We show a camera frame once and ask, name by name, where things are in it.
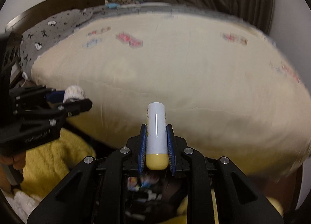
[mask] black star print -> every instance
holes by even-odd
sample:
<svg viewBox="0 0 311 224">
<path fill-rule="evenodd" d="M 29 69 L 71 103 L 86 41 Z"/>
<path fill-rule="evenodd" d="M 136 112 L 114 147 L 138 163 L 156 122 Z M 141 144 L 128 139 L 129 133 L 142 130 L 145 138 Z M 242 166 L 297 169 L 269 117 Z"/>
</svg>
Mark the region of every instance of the black star print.
<svg viewBox="0 0 311 224">
<path fill-rule="evenodd" d="M 47 35 L 46 35 L 46 33 L 45 33 L 45 32 L 46 32 L 46 30 L 45 30 L 45 29 L 43 29 L 43 31 L 41 31 L 41 33 L 43 34 L 43 37 L 44 37 L 44 36 L 46 36 L 46 37 L 47 37 Z"/>
</svg>

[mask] gray fabric with black print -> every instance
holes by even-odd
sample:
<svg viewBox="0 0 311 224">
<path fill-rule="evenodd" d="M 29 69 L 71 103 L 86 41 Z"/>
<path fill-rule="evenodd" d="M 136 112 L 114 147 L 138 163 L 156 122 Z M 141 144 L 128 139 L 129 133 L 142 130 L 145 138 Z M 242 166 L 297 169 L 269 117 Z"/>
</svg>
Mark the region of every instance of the gray fabric with black print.
<svg viewBox="0 0 311 224">
<path fill-rule="evenodd" d="M 167 12 L 172 14 L 172 16 L 174 13 L 186 13 L 222 19 L 229 22 L 238 22 L 248 27 L 254 27 L 236 16 L 227 15 L 217 11 L 200 10 L 195 7 L 187 7 L 184 5 L 157 5 L 156 3 L 147 3 L 122 6 L 114 9 L 109 9 L 107 6 L 97 6 L 87 8 L 83 11 L 65 11 L 38 23 L 31 29 L 24 32 L 24 42 L 21 45 L 22 71 L 26 72 L 28 77 L 31 78 L 31 67 L 38 56 L 42 55 L 59 41 L 67 38 L 69 35 L 74 33 L 75 30 L 78 30 L 97 19 L 146 12 Z M 55 21 L 55 25 L 51 25 L 50 21 Z M 265 36 L 274 44 L 271 38 L 267 35 Z"/>
</svg>

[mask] bed headboard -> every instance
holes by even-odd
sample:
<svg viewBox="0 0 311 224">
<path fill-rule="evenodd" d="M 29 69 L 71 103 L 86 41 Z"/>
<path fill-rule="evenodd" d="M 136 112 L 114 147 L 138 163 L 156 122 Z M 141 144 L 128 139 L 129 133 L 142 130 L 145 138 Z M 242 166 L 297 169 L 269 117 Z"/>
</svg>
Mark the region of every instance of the bed headboard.
<svg viewBox="0 0 311 224">
<path fill-rule="evenodd" d="M 12 19 L 6 26 L 5 31 L 22 34 L 29 28 L 40 23 L 44 19 L 62 11 L 80 9 L 104 5 L 105 0 L 46 0 L 24 11 Z"/>
</svg>

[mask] gray handle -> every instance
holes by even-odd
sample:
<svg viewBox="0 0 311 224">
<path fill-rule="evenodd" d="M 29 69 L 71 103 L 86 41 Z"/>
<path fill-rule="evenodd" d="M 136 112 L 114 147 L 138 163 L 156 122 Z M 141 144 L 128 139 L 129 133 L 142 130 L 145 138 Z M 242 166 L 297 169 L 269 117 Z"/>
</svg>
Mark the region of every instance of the gray handle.
<svg viewBox="0 0 311 224">
<path fill-rule="evenodd" d="M 1 164 L 4 173 L 7 175 L 7 180 L 11 185 L 19 185 L 24 180 L 21 170 L 16 170 L 13 165 Z"/>
</svg>

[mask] silver screw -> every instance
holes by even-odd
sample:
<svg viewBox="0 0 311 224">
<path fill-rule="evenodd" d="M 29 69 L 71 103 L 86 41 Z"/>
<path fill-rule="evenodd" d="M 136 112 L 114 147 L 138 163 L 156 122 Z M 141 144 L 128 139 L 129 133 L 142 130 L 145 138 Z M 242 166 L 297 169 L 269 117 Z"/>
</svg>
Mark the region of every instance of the silver screw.
<svg viewBox="0 0 311 224">
<path fill-rule="evenodd" d="M 86 158 L 84 158 L 84 162 L 87 163 L 87 164 L 93 162 L 93 160 L 94 160 L 94 159 L 93 159 L 93 157 L 91 157 L 91 156 L 87 156 Z"/>
<path fill-rule="evenodd" d="M 127 154 L 128 152 L 130 152 L 130 149 L 127 147 L 124 147 L 124 148 L 120 149 L 120 152 L 123 154 Z"/>
<path fill-rule="evenodd" d="M 190 155 L 190 154 L 193 153 L 193 149 L 192 149 L 192 148 L 185 148 L 183 151 L 184 151 L 187 155 Z"/>
<path fill-rule="evenodd" d="M 229 163 L 229 158 L 223 156 L 222 158 L 220 158 L 220 162 L 223 164 L 228 164 Z"/>
<path fill-rule="evenodd" d="M 51 125 L 51 126 L 55 126 L 55 125 L 56 125 L 56 120 L 51 119 L 51 120 L 50 120 L 50 125 Z"/>
</svg>

